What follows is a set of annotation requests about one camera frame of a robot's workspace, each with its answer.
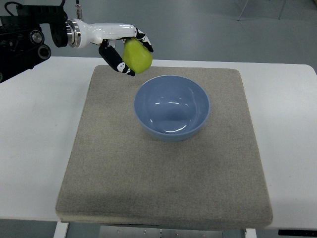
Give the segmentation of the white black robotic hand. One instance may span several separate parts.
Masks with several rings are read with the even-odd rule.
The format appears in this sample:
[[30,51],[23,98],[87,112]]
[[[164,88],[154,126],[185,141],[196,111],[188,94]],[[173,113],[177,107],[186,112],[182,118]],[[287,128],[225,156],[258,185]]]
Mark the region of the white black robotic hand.
[[80,19],[71,19],[67,21],[66,29],[69,46],[83,48],[88,44],[98,45],[99,54],[113,70],[130,76],[136,73],[122,59],[125,40],[137,39],[151,54],[154,51],[146,34],[130,24],[88,24]]

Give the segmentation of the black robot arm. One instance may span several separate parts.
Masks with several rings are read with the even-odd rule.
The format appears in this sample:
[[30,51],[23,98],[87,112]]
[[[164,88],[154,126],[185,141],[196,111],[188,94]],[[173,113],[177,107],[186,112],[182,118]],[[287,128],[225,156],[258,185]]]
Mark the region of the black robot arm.
[[59,5],[24,5],[8,1],[8,15],[0,17],[0,81],[15,77],[48,60],[52,53],[45,44],[41,24],[50,26],[54,44],[68,44],[65,1]]

